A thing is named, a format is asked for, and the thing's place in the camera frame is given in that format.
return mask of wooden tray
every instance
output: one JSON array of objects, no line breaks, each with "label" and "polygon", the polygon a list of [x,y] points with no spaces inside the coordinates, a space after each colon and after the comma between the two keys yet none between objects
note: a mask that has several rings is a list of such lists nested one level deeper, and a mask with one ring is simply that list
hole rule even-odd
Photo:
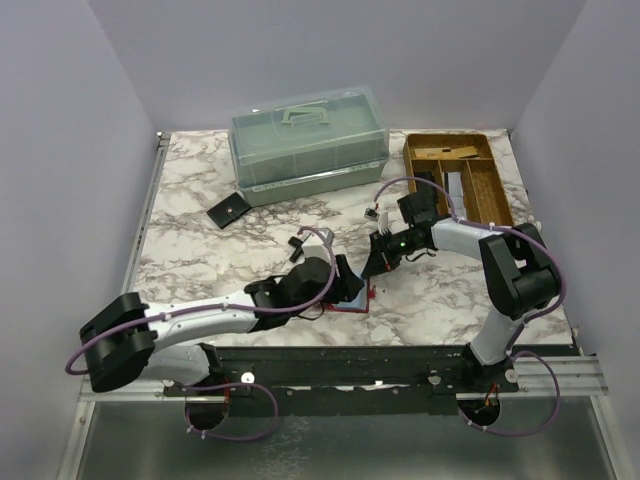
[{"label": "wooden tray", "polygon": [[[478,157],[443,158],[454,156],[455,149],[464,147],[474,147]],[[434,154],[435,149],[451,149],[454,153],[450,154],[445,150],[442,155]],[[486,136],[480,134],[410,134],[407,135],[404,144],[404,163],[408,176],[413,176],[416,172],[431,172],[436,183],[441,186],[444,186],[443,173],[460,172],[464,205],[469,220],[513,226],[511,209],[507,203],[502,180]],[[415,191],[416,184],[412,180],[409,182],[409,192]],[[449,212],[446,199],[441,193],[438,193],[438,212],[441,215]]]}]

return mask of marble tabletop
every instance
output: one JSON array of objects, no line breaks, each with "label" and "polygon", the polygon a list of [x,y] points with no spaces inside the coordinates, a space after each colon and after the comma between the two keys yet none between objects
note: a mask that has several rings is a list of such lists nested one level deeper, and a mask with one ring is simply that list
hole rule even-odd
[{"label": "marble tabletop", "polygon": [[[402,148],[407,133],[391,133],[391,159],[381,182],[404,175]],[[514,221],[532,221],[507,132],[479,133],[489,139]],[[346,250],[353,270],[360,271],[374,227],[363,218],[364,207],[379,186],[254,208],[220,230],[206,211],[236,191],[227,133],[174,133],[141,249],[135,290],[147,302],[188,302],[226,295],[249,282],[287,272],[292,266],[287,240],[301,225],[331,228],[334,244]],[[390,212],[392,231],[406,227],[395,203],[406,192],[406,183],[399,182],[381,197],[381,206]],[[397,270],[374,277],[372,285],[377,295],[368,314],[326,312],[315,321],[292,319],[278,329],[218,335],[207,341],[220,346],[459,345],[479,331],[490,306],[480,262],[450,252],[403,262]],[[528,344],[571,341],[562,309],[532,322],[519,339]]]}]

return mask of container handle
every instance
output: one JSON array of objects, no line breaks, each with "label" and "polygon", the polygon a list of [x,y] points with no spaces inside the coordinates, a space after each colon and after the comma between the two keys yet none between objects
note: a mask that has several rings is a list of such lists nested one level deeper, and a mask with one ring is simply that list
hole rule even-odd
[{"label": "container handle", "polygon": [[289,107],[284,111],[282,123],[294,126],[317,123],[328,124],[329,114],[324,107]]}]

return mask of gray wall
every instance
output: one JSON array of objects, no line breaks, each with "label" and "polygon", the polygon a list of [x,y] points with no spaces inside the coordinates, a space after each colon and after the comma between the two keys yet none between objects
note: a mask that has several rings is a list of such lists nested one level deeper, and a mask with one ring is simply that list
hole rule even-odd
[{"label": "gray wall", "polygon": [[118,293],[154,129],[82,0],[0,15],[0,478],[54,478],[78,328]]},{"label": "gray wall", "polygon": [[640,474],[640,3],[590,0],[515,130],[522,177],[570,279]]},{"label": "gray wall", "polygon": [[370,85],[394,128],[514,127],[584,0],[89,0],[159,130]]}]

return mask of green plastic container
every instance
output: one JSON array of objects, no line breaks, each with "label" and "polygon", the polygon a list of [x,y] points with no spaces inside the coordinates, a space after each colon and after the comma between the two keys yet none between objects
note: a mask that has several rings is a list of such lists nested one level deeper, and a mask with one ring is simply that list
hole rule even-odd
[{"label": "green plastic container", "polygon": [[253,107],[231,121],[238,187],[251,206],[375,182],[389,130],[367,87]]}]

